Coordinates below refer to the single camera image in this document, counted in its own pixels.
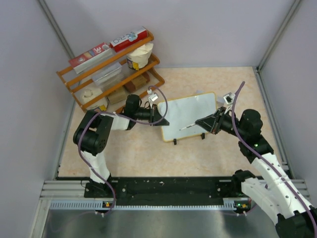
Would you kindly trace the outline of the white whiteboard yellow frame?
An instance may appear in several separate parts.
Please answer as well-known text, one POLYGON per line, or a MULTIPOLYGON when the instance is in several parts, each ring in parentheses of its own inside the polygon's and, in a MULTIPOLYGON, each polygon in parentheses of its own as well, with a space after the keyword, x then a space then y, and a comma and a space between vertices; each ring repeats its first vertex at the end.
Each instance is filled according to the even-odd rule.
POLYGON ((173 139, 179 140, 206 133, 203 128, 197 125, 181 131, 180 129, 216 111, 214 93, 198 94, 169 100, 167 103, 161 102, 158 105, 165 109, 165 113, 167 113, 165 119, 170 123, 169 126, 161 127, 164 142, 171 142, 173 139))

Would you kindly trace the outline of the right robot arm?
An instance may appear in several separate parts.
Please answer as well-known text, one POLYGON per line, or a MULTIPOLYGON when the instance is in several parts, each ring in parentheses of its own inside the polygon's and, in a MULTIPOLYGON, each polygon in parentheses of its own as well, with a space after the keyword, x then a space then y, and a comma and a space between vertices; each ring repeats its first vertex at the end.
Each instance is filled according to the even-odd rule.
POLYGON ((232 176, 231 190, 237 196, 251 198, 271 219, 280 238, 315 238, 317 209, 296 188, 283 170, 273 148, 262 136, 263 122, 258 111, 246 109, 240 119, 225 107, 195 121, 211 134, 227 132, 239 139, 238 146, 265 180, 250 171, 238 170, 232 176))

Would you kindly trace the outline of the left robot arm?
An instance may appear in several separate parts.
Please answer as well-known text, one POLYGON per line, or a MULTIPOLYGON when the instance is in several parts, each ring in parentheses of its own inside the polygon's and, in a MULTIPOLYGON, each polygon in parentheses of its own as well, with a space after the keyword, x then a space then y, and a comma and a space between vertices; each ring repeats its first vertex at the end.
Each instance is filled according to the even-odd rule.
POLYGON ((165 118, 168 101, 165 99, 165 111, 159 112, 154 104, 156 93, 149 95, 145 106, 138 95, 127 96, 125 106, 120 113, 97 112, 88 110, 73 135, 79 156, 90 170, 90 179, 96 183, 95 191, 100 196, 115 196, 112 184, 108 181, 110 171, 106 165, 105 148, 109 135, 115 130, 131 130, 135 124, 150 126, 168 126, 165 118))

